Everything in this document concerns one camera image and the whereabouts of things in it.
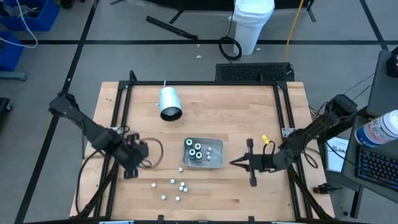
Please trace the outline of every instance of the blue label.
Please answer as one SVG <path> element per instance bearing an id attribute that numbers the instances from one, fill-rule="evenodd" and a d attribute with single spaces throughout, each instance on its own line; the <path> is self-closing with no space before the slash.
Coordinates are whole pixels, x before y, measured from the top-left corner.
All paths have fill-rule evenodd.
<path id="1" fill-rule="evenodd" d="M 367 146 L 367 147 L 376 147 L 376 146 L 379 146 L 379 144 L 376 144 L 375 142 L 372 142 L 372 141 L 366 136 L 366 134 L 365 134 L 363 128 L 364 128 L 364 127 L 362 126 L 362 127 L 358 128 L 358 129 L 355 131 L 356 139 L 357 139 L 361 144 L 363 144 L 364 146 Z"/>

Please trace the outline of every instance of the metal tray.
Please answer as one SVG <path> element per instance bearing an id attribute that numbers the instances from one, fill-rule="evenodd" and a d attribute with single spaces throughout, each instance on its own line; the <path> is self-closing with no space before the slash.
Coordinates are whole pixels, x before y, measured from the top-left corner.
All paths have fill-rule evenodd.
<path id="1" fill-rule="evenodd" d="M 194 146 L 196 143 L 201 144 L 201 150 L 203 157 L 201 162 L 197 162 L 195 159 L 191 159 L 188 155 L 189 149 L 185 142 L 187 139 L 191 139 Z M 211 160 L 207 160 L 206 152 L 208 152 L 208 148 L 211 147 Z M 210 139 L 210 138 L 186 138 L 183 142 L 183 153 L 182 153 L 182 162 L 184 165 L 189 167 L 196 168 L 205 168 L 205 169 L 219 169 L 224 165 L 224 142 L 220 139 Z"/>

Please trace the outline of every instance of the wooden tabletop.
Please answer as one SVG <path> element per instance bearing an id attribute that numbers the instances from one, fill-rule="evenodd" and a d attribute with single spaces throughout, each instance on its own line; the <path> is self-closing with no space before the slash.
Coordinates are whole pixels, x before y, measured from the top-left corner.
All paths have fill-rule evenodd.
<path id="1" fill-rule="evenodd" d="M 94 121 L 109 127 L 114 108 L 118 83 L 104 82 L 99 93 Z M 257 187 L 250 187 L 249 173 L 231 166 L 229 161 L 237 159 L 247 151 L 246 139 L 253 138 L 254 153 L 262 153 L 264 141 L 261 136 L 282 142 L 279 131 L 275 96 L 271 86 L 173 86 L 182 101 L 183 116 L 174 122 L 161 120 L 156 103 L 162 86 L 133 86 L 127 125 L 141 137 L 159 139 L 164 146 L 164 158 L 154 170 L 139 170 L 139 178 L 124 180 L 119 172 L 114 198 L 112 219 L 155 220 L 164 215 L 166 220 L 294 220 L 286 171 L 256 174 Z M 311 122 L 308 102 L 303 83 L 288 83 L 292 112 L 297 128 L 304 128 Z M 283 93 L 280 91 L 284 109 L 285 125 L 287 115 Z M 123 101 L 119 110 L 121 120 Z M 182 144 L 185 138 L 217 138 L 224 141 L 224 166 L 216 170 L 197 170 L 182 164 Z M 149 160 L 156 161 L 160 148 L 149 142 Z M 315 142 L 310 147 L 318 149 Z M 87 147 L 86 156 L 93 152 Z M 308 152 L 315 158 L 319 169 L 310 167 L 303 158 L 308 189 L 326 182 L 320 156 Z M 83 206 L 98 188 L 103 158 L 92 158 L 81 176 L 79 204 Z M 188 193 L 180 192 L 179 184 L 184 181 Z M 302 196 L 297 188 L 301 216 L 305 217 Z M 329 195 L 313 194 L 325 211 L 334 216 Z M 108 199 L 104 194 L 101 214 Z M 72 206 L 71 215 L 75 215 Z"/>

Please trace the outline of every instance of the blue container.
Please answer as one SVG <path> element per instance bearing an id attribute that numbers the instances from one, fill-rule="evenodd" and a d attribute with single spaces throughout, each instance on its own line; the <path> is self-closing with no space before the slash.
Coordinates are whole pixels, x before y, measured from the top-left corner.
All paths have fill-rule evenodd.
<path id="1" fill-rule="evenodd" d="M 18 6 L 16 0 L 4 0 L 4 4 L 11 7 Z M 19 4 L 38 4 L 43 6 L 40 14 L 36 18 L 24 18 L 31 31 L 49 31 L 60 11 L 53 0 L 19 0 Z M 20 17 L 0 17 L 0 22 L 9 30 L 26 30 Z"/>
<path id="2" fill-rule="evenodd" d="M 9 31 L 0 31 L 0 37 L 12 43 L 21 44 Z M 14 71 L 24 48 L 5 43 L 1 40 L 0 42 L 4 43 L 4 46 L 0 50 L 0 71 Z"/>

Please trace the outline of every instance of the yellow cable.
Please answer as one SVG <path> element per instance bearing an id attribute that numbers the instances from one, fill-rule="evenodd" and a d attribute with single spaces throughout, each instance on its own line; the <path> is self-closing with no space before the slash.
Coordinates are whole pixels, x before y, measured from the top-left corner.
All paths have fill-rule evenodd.
<path id="1" fill-rule="evenodd" d="M 290 40 L 291 40 L 291 38 L 292 38 L 293 31 L 294 31 L 294 27 L 296 26 L 297 18 L 298 18 L 299 15 L 300 15 L 300 11 L 301 11 L 301 8 L 302 8 L 302 6 L 303 6 L 303 3 L 304 3 L 304 0 L 301 0 L 300 5 L 299 5 L 299 7 L 298 7 L 298 11 L 297 11 L 296 17 L 294 18 L 294 21 L 293 21 L 292 28 L 290 29 L 289 38 L 287 39 L 287 42 L 286 42 L 286 50 L 285 50 L 285 59 L 284 59 L 284 62 L 286 62 L 286 59 L 287 59 L 287 52 L 289 51 L 289 42 L 290 42 Z"/>

